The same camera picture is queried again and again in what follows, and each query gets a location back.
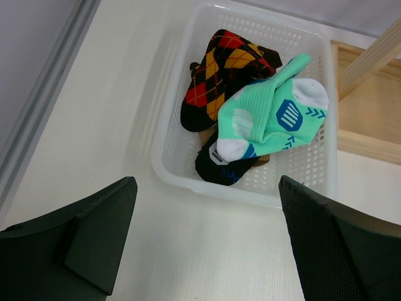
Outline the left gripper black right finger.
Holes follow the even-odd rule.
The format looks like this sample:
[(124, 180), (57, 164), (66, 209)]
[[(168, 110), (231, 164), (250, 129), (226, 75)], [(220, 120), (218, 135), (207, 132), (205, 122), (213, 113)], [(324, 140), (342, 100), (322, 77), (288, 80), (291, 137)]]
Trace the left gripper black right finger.
[(400, 225), (278, 184), (305, 300), (400, 300)]

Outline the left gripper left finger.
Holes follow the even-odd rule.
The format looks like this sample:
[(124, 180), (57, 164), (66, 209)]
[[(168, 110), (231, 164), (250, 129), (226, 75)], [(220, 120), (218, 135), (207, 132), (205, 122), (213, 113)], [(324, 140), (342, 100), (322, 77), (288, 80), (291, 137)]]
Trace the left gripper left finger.
[(1, 300), (106, 300), (137, 197), (134, 177), (1, 231)]

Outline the mint green sock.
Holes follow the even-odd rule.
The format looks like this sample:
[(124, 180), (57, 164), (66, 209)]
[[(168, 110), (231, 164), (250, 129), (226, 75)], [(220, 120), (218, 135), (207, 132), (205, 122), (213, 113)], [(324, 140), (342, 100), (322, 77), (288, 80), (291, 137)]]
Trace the mint green sock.
[(277, 74), (236, 92), (218, 111), (217, 152), (227, 162), (309, 144), (323, 124), (329, 96), (312, 78), (300, 78), (310, 55), (293, 57)]

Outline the brown argyle sock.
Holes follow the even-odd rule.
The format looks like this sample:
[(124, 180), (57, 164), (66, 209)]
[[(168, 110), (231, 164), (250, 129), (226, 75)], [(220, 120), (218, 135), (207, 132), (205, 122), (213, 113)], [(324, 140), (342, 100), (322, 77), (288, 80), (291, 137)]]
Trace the brown argyle sock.
[(258, 45), (257, 48), (270, 67), (274, 68), (275, 70), (282, 67), (283, 63), (277, 51), (260, 45)]

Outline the red yellow argyle sock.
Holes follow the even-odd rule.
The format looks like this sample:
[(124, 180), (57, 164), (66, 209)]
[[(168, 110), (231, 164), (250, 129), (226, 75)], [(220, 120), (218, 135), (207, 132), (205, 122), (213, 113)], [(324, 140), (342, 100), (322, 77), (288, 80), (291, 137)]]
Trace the red yellow argyle sock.
[(257, 46), (226, 29), (214, 33), (202, 61), (190, 64), (191, 81), (180, 110), (183, 128), (211, 128), (224, 102), (246, 85), (276, 73)]

